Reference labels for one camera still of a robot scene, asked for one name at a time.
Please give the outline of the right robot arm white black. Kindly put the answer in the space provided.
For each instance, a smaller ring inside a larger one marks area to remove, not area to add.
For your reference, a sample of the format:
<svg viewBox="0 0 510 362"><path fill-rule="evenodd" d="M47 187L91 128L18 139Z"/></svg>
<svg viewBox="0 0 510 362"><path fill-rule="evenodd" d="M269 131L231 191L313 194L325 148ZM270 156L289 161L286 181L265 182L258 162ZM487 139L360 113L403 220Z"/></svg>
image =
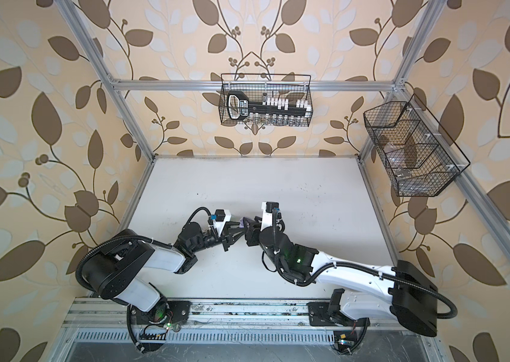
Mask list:
<svg viewBox="0 0 510 362"><path fill-rule="evenodd" d="M248 245L261 247L284 281L297 287L335 286L330 300L335 324L395 318L411 332L435 337L438 321L458 315L455 303L410 262L401 260L395 266L352 262L294 244L280 226L261 218L244 218L240 225Z"/></svg>

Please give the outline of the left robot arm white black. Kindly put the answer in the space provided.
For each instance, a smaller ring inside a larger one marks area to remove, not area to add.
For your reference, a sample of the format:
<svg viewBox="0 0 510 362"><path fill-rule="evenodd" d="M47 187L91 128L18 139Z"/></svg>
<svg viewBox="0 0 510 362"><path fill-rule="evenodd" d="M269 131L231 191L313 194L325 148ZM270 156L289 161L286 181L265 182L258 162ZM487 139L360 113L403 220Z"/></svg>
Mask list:
<svg viewBox="0 0 510 362"><path fill-rule="evenodd" d="M174 244L125 229L86 253L75 270L77 282L104 300L150 312L166 298L139 276L144 268L182 275L198 261L196 253L221 245L229 250L245 233L242 221L232 221L228 210L214 213L196 209Z"/></svg>

